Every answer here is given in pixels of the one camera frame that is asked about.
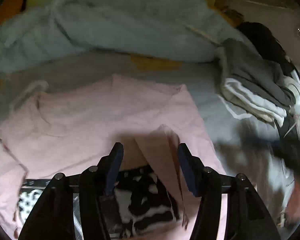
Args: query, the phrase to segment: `crumpled fabric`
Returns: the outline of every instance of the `crumpled fabric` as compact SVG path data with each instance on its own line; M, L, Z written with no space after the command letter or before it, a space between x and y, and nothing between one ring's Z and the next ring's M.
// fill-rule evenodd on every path
M220 89L229 102L266 122L283 126L295 98L286 89L280 66L263 60L244 43L228 39L217 49L222 68Z
M51 0L0 26L0 73L92 49L210 62L218 42L251 42L204 0Z

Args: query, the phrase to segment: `pink t-shirt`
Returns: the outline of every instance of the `pink t-shirt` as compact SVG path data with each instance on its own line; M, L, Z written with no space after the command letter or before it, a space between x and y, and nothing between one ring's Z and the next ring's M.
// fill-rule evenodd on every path
M113 75L59 94L37 93L0 125L0 224L10 235L23 179L82 173L108 155L115 142L124 146L121 170L149 163L188 218L141 239L188 240L200 199L188 191L179 168L177 147L221 174L224 169L185 85L170 86ZM218 239L224 238L223 196Z

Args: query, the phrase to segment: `metal screw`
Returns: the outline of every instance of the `metal screw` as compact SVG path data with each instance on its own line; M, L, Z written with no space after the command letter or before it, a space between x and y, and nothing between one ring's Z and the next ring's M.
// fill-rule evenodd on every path
M62 179L63 173L59 172L54 176L56 179Z
M247 177L243 173L239 173L237 175L237 178L240 179L240 180L245 180Z
M89 167L90 172L96 172L98 170L98 166L91 166Z
M212 172L212 169L210 167L204 167L203 170L207 173Z

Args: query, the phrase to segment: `black and white patterned fabric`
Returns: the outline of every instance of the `black and white patterned fabric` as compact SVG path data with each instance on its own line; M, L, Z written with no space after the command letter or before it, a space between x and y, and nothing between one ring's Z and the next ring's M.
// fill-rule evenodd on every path
M19 212L24 223L50 180L27 179L20 190ZM111 239L130 238L180 219L178 206L151 167L120 171L111 195L100 198ZM73 194L76 240L83 240L79 194Z

